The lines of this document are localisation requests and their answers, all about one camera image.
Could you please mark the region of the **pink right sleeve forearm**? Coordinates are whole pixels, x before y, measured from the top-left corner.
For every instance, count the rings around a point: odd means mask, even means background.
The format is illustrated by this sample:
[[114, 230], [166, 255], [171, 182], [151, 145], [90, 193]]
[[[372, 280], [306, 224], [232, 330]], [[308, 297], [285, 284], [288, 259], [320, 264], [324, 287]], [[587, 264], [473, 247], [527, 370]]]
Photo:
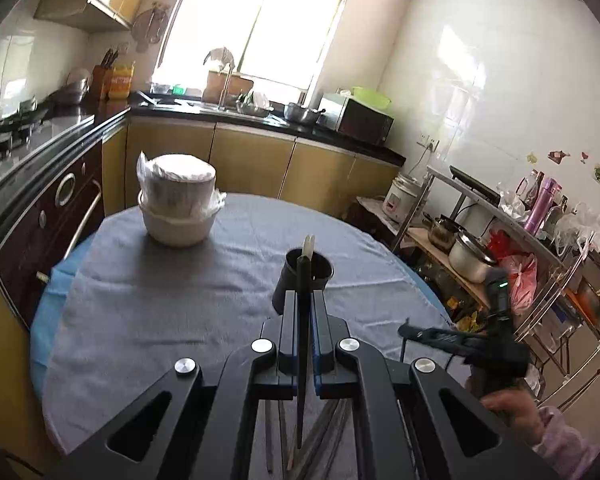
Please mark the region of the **pink right sleeve forearm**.
[[600, 454], [577, 429], [568, 426], [564, 415], [552, 406], [539, 409], [544, 425], [541, 441], [532, 450], [557, 472], [561, 479], [581, 479]]

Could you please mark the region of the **person's right hand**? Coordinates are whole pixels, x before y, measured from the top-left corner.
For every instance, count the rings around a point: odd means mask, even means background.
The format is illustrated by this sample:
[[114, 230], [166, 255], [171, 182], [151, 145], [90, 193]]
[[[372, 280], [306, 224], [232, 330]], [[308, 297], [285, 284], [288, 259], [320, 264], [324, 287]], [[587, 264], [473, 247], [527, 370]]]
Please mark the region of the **person's right hand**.
[[504, 418], [506, 425], [513, 429], [528, 445], [539, 444], [544, 436], [545, 426], [531, 393], [524, 386], [513, 386], [480, 398], [482, 405]]

